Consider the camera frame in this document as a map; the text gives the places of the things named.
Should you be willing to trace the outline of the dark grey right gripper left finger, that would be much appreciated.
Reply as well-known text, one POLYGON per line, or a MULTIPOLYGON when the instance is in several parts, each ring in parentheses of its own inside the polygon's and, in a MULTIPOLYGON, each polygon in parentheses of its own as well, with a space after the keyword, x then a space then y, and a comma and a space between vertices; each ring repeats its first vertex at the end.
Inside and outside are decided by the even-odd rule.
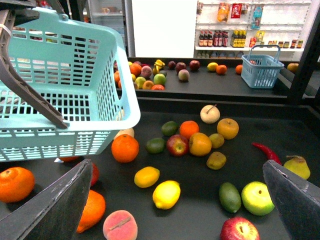
POLYGON ((1 219, 2 240, 71 240, 87 203, 93 164, 75 167, 1 219))

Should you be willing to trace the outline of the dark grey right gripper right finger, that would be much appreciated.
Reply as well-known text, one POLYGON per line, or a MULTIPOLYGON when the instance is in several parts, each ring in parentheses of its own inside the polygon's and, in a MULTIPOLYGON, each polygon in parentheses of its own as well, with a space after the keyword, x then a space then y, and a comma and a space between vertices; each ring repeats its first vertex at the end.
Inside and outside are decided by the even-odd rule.
POLYGON ((292 240, 320 238, 320 188, 274 160, 262 167, 270 198, 292 240))

